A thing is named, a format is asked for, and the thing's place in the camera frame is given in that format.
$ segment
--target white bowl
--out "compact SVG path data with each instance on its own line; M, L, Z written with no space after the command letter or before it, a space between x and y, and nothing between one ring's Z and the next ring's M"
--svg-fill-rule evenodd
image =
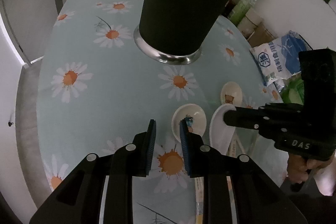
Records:
M189 132L203 136L207 127L207 118L205 116L204 110L199 105L186 104L180 106L175 111L171 120L173 135L179 142L181 142L180 121L186 117L189 118L189 121L187 121Z
M227 82L220 92L220 102L222 104L232 104L241 106L243 101L243 92L236 82Z

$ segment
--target tiled wall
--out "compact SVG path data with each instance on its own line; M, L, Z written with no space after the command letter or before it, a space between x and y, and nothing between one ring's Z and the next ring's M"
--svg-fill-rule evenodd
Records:
M278 36L293 30L313 48L336 51L336 0L258 0L255 9Z

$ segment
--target white wall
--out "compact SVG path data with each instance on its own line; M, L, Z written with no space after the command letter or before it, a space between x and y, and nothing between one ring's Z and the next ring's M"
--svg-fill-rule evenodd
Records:
M336 51L336 0L258 0L255 9L278 36L293 30L313 48Z
M28 224L36 206L28 191L16 147L15 121L17 86L22 65L0 31L0 191L23 224Z

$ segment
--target floor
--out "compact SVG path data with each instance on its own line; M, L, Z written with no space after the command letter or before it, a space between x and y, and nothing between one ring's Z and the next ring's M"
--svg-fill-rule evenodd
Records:
M21 168L39 208L51 190L43 169L37 136L36 99L42 60L22 69L16 98L16 141Z

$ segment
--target metal pin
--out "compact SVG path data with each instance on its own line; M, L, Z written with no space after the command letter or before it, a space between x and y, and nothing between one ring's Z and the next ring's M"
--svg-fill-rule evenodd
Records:
M130 143L130 144L126 145L126 150L127 151L133 151L133 150L135 150L135 148L137 148L135 146L135 144Z

